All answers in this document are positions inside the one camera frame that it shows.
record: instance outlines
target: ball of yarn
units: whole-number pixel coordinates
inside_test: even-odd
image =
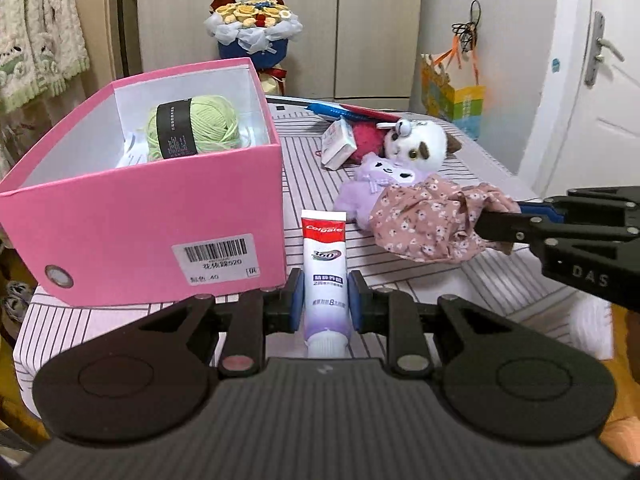
[[[356,141],[357,149],[351,153],[351,160],[360,164],[362,157],[367,153],[381,155],[382,146],[385,143],[385,130],[376,128],[376,123],[359,121],[353,123],[353,138]]]
[[[158,126],[154,108],[146,122],[148,160],[162,160],[158,143]],[[191,130],[198,153],[221,152],[240,146],[238,115],[233,105],[219,95],[202,95],[191,99]]]

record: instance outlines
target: purple plush toy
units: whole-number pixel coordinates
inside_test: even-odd
[[[398,162],[367,153],[362,165],[355,170],[354,179],[342,184],[334,202],[334,211],[345,211],[347,220],[358,223],[363,231],[371,231],[369,216],[382,190],[390,184],[408,187],[422,182],[429,173],[404,168]]]

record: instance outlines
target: door handle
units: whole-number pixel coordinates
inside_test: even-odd
[[[584,83],[587,86],[593,86],[596,83],[598,69],[600,68],[601,63],[603,63],[605,60],[604,54],[602,53],[603,48],[608,48],[611,53],[620,61],[625,60],[625,57],[613,45],[613,43],[604,38],[604,14],[597,10],[593,17],[593,34],[591,36],[591,47],[589,49],[589,55],[586,59],[587,70],[584,75]]]
[[[598,38],[598,44],[602,48],[608,48],[611,51],[611,53],[614,56],[616,56],[620,61],[625,60],[625,57],[622,55],[622,53],[618,49],[616,49],[613,43],[611,43],[609,40],[605,40],[604,38]]]

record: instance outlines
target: yarn label band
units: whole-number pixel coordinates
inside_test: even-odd
[[[162,158],[198,154],[191,129],[191,99],[158,105],[156,127]]]
[[[252,234],[174,245],[172,250],[190,285],[260,276]]]

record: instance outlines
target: small white box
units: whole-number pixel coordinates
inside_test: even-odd
[[[351,125],[340,117],[322,134],[321,161],[328,170],[337,170],[356,151],[356,140]]]

